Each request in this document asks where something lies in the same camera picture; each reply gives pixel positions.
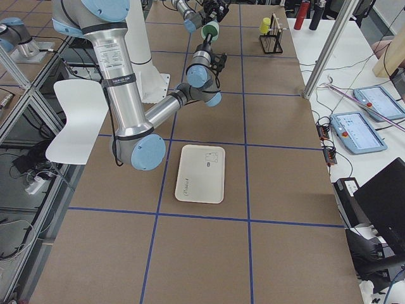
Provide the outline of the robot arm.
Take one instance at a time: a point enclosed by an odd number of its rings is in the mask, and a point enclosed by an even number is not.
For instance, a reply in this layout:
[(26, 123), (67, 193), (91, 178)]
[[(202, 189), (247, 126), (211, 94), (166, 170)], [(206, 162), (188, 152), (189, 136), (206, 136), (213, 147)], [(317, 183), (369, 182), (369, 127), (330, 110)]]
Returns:
[(228, 14), (230, 7), (230, 3), (218, 0), (203, 1), (200, 11), (192, 9), (188, 1), (184, 0), (172, 0), (171, 4), (181, 14), (184, 27), (191, 34), (211, 21), (221, 22)]
[(217, 15), (227, 6), (206, 1), (194, 11), (186, 1), (174, 1), (189, 32), (201, 31), (186, 81), (165, 92), (165, 80), (153, 65), (140, 1), (53, 1), (53, 26), (60, 34), (88, 40), (101, 73), (109, 107), (113, 138), (111, 150), (117, 165), (152, 170), (165, 153), (164, 140), (155, 129), (183, 106), (221, 101), (218, 74), (225, 54), (217, 55), (212, 43), (219, 36)]

